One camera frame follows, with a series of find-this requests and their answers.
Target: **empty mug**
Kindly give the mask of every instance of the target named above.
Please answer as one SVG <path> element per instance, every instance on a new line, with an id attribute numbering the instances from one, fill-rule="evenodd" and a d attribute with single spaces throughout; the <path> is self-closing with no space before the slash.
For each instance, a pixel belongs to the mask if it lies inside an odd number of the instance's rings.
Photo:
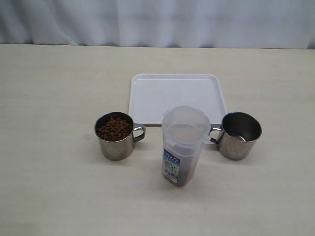
<path id="1" fill-rule="evenodd" d="M 121 118 L 126 120 L 131 125 L 132 130 L 129 132 L 127 137 L 118 141 L 107 141 L 98 135 L 98 129 L 104 126 L 110 120 L 110 118 Z M 143 133 L 135 137 L 133 132 L 138 130 L 143 131 Z M 125 113 L 110 112 L 101 116 L 96 121 L 94 131 L 96 136 L 98 137 L 98 142 L 103 156 L 110 160 L 119 161 L 131 155 L 134 148 L 134 143 L 144 139 L 146 134 L 146 127 L 142 124 L 134 123 L 133 119 Z"/>
<path id="2" fill-rule="evenodd" d="M 242 160 L 261 136 L 259 122 L 252 116 L 233 112 L 226 114 L 221 124 L 211 124 L 210 132 L 217 130 L 218 139 L 211 138 L 217 144 L 218 151 L 231 160 Z"/>

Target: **kibble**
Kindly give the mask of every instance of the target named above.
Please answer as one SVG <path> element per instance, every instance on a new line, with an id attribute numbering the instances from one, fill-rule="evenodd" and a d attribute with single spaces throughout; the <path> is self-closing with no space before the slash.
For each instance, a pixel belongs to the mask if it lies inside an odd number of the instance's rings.
<path id="1" fill-rule="evenodd" d="M 106 141 L 115 142 L 128 137 L 131 131 L 132 126 L 125 119 L 111 117 L 98 129 L 98 136 Z"/>

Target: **table surface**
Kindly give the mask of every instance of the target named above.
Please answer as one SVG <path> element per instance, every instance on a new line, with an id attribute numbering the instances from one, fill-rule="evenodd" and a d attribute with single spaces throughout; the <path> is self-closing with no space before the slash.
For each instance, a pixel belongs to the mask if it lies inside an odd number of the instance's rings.
<path id="1" fill-rule="evenodd" d="M 138 73 L 217 75 L 262 137 L 238 162 L 206 146 L 182 188 L 160 127 L 106 160 L 94 122 Z M 314 79 L 311 50 L 0 45 L 0 235 L 314 235 Z"/>

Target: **clear plastic container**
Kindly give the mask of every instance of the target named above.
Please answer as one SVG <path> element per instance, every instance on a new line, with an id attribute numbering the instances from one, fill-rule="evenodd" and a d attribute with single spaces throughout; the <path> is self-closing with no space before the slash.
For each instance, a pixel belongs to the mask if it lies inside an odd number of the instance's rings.
<path id="1" fill-rule="evenodd" d="M 184 186 L 193 176 L 203 143 L 210 139 L 210 121 L 198 109 L 179 106 L 164 114 L 162 130 L 162 173 L 173 185 Z"/>

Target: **curtain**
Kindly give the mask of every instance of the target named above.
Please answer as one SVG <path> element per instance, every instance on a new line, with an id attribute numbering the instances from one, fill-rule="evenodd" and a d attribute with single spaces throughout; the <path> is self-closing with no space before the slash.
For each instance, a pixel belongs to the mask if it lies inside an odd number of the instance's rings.
<path id="1" fill-rule="evenodd" d="M 0 0 L 0 43 L 315 48 L 315 0 Z"/>

